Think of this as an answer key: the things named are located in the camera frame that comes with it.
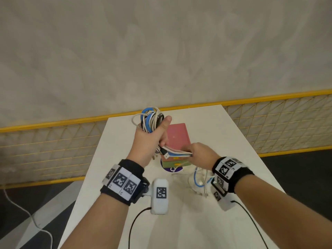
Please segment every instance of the black wire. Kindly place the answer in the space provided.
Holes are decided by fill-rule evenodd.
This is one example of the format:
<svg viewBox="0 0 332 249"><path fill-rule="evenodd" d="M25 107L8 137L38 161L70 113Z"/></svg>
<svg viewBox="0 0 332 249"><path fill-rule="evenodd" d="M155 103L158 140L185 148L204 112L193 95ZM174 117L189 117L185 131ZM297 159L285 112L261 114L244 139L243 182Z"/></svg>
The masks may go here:
<svg viewBox="0 0 332 249"><path fill-rule="evenodd" d="M242 209L245 210L245 212L246 212L246 213L248 214L248 216L250 217L251 221L254 223L254 225L255 225L255 227L256 227L256 229L257 229L259 235L261 236L261 238L262 238L262 240L263 240L263 242L264 242L266 248L269 249L268 246L267 246L266 243L265 243L265 240L263 239L263 236L261 235L261 232L258 230L258 227L257 227L255 221L252 219L252 217L251 217L251 215L249 214L249 212L248 212L248 211L242 206L242 204L240 204L239 202L237 202L237 201L235 201L235 200L233 200L233 201L231 201L231 202L232 202L232 203L233 203L233 202L237 203L238 205L240 205L240 206L242 207Z"/></svg>
<svg viewBox="0 0 332 249"><path fill-rule="evenodd" d="M131 234L132 226L134 225L134 223L135 223L135 221L136 221L136 218L138 218L139 215L140 215L142 212L146 211L146 210L151 210L151 207L149 207L149 208L145 208L145 209L142 210L139 214L137 214L137 216L135 217L134 221L133 221L132 224L131 224L130 231L129 231L128 249L130 249L130 234Z"/></svg>

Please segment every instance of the blue cable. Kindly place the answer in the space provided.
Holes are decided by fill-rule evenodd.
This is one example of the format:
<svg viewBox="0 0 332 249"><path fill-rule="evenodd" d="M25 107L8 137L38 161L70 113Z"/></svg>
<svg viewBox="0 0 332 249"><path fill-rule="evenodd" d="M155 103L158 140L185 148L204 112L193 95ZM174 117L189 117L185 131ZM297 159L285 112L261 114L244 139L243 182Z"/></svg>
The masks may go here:
<svg viewBox="0 0 332 249"><path fill-rule="evenodd" d="M195 168L195 172L193 173L193 181L195 182L196 186L197 187L200 187L200 188L203 188L204 185L199 185L197 182L196 182L196 172L197 172L197 167ZM212 181L212 177L206 182L206 184L208 184L209 182Z"/></svg>

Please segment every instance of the round coaster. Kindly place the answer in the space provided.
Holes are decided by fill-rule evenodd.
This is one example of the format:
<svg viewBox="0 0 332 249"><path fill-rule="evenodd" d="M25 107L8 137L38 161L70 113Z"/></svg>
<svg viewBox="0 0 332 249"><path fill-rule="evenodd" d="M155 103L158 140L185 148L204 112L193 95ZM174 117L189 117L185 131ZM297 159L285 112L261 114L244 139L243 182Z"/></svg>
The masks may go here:
<svg viewBox="0 0 332 249"><path fill-rule="evenodd" d="M161 161L161 159L160 159L160 165L161 165L161 167L164 169L164 170L166 170L166 171L168 171L168 172L178 172L178 171L180 171L180 170L183 170L183 167L177 167L176 169L175 169L175 171L174 171L174 168L164 168L163 167L163 163L162 163L162 161Z"/></svg>

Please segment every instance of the right hand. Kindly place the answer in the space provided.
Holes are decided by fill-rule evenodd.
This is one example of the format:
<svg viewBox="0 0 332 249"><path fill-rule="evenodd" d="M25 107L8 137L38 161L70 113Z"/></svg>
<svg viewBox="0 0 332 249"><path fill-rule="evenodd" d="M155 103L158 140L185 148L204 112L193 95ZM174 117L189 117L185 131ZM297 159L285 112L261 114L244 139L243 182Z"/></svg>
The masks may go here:
<svg viewBox="0 0 332 249"><path fill-rule="evenodd" d="M212 170L215 162L221 157L209 146L206 146L200 142L185 145L181 148L181 150L192 152L193 155L186 159L193 165L207 170Z"/></svg>

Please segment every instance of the white table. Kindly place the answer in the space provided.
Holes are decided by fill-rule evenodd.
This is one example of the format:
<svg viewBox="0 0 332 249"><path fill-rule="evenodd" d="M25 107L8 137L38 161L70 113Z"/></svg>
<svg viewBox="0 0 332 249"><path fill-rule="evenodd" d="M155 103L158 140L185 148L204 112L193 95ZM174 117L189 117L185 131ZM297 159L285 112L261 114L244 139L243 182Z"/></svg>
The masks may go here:
<svg viewBox="0 0 332 249"><path fill-rule="evenodd" d="M202 142L222 156L234 156L253 172L283 191L246 138L221 105L164 112L172 124L185 123L191 142ZM99 196L102 180L115 163L124 159L134 138L131 116L109 118L81 191L64 230L59 247ZM184 172L193 170L185 167ZM142 213L131 233L132 248L265 248L255 226L240 206L224 212L210 194L204 198L187 187L186 175L171 175L162 169L160 160L151 161L144 176L152 182L166 178L170 185L167 215ZM128 247L128 234L135 216L150 206L150 197L141 198L129 208L119 248ZM261 230L270 249L277 246Z"/></svg>

